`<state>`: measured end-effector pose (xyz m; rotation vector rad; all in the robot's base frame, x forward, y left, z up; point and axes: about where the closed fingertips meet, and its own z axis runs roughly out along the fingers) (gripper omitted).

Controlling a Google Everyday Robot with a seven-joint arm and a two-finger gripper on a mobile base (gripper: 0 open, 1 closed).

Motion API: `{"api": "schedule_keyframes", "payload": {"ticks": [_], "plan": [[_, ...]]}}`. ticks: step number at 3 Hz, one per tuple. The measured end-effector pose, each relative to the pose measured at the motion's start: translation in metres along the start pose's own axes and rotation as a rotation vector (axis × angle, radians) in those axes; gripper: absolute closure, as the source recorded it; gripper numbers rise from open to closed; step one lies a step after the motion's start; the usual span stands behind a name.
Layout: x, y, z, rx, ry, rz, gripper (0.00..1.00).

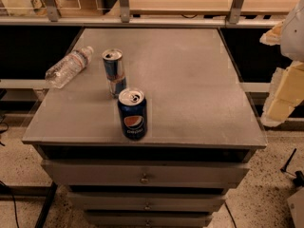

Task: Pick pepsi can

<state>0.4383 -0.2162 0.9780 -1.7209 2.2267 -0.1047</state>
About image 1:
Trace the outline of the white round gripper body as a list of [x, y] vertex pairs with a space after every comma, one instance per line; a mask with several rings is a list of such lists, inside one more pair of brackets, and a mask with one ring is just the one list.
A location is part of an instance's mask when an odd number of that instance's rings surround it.
[[298, 1], [283, 22], [280, 50], [294, 61], [304, 61], [304, 0]]

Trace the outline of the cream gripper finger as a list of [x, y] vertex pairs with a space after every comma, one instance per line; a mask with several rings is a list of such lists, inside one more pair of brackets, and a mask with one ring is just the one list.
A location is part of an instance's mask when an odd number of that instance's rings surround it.
[[283, 124], [303, 101], [304, 63], [293, 61], [287, 68], [275, 70], [260, 120], [268, 127]]
[[274, 27], [263, 33], [259, 42], [267, 46], [279, 45], [281, 42], [283, 22], [279, 22]]

